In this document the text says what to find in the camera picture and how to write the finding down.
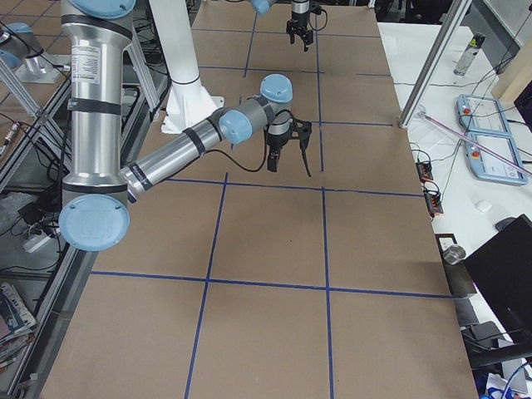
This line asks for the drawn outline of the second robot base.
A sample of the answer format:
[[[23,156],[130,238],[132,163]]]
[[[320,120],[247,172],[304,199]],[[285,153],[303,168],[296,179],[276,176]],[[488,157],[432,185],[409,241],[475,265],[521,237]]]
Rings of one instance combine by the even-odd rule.
[[[1,26],[1,60],[27,83],[55,83],[71,66],[68,55],[49,54],[24,22]]]

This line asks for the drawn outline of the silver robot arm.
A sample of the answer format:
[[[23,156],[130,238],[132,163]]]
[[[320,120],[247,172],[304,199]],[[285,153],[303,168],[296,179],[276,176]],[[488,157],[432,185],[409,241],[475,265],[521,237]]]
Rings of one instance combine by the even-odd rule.
[[[265,15],[277,3],[275,0],[250,0],[252,8],[258,15]],[[308,0],[293,0],[290,2],[291,16],[286,22],[285,32],[289,37],[290,44],[295,43],[299,37],[303,43],[303,51],[307,52],[313,44],[313,29],[310,23],[312,13],[319,15],[321,7]]]
[[[71,170],[62,181],[59,227],[73,247],[100,252],[118,244],[130,225],[128,204],[218,143],[237,145],[265,135],[263,166],[278,168],[282,148],[308,147],[312,125],[292,112],[292,82],[267,75],[259,93],[227,107],[203,86],[187,7],[153,1],[150,9],[170,74],[164,132],[173,140],[121,164],[123,54],[134,43],[132,1],[65,1],[62,29],[71,40]]]

